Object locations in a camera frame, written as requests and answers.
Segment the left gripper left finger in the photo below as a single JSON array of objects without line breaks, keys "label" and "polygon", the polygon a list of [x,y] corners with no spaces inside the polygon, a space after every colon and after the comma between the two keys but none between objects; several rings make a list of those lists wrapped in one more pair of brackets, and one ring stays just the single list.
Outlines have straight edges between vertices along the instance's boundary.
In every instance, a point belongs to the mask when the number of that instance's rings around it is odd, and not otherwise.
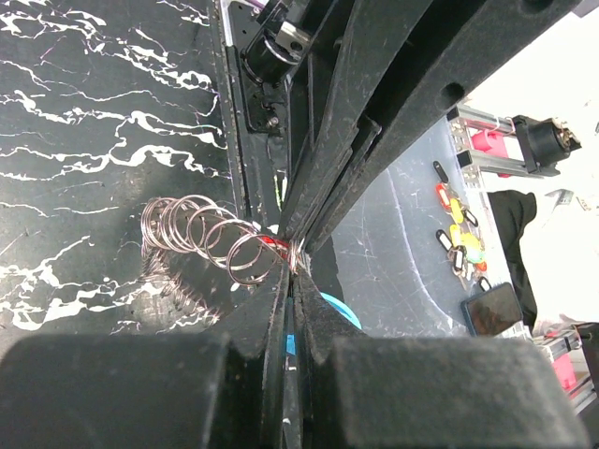
[{"label": "left gripper left finger", "polygon": [[197,333],[48,335],[1,363],[5,448],[278,448],[289,267]]}]

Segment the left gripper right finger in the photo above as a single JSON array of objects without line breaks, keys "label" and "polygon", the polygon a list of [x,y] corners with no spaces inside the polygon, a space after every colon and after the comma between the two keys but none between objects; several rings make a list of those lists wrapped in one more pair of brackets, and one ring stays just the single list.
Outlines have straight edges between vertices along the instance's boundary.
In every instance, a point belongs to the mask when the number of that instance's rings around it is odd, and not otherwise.
[{"label": "left gripper right finger", "polygon": [[547,359],[502,338],[374,338],[294,278],[306,448],[588,448]]}]

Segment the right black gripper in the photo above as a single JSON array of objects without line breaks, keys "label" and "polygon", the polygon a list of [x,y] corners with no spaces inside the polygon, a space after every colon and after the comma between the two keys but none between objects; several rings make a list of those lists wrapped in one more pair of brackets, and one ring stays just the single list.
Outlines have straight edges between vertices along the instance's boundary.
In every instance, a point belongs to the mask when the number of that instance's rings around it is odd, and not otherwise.
[{"label": "right black gripper", "polygon": [[[310,152],[289,189],[279,236],[302,239],[313,225],[306,250],[316,252],[381,172],[577,5],[226,1],[237,153]],[[381,131],[349,160],[363,110]]]}]

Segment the red tag key bunch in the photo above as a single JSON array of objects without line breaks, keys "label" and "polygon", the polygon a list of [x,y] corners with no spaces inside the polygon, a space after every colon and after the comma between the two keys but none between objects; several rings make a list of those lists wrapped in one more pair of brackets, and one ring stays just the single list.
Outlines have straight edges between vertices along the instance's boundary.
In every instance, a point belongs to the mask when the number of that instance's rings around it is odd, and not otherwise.
[{"label": "red tag key bunch", "polygon": [[287,242],[281,241],[279,239],[274,239],[269,236],[261,236],[260,240],[271,247],[272,249],[280,252],[286,252],[289,248],[289,244]]}]

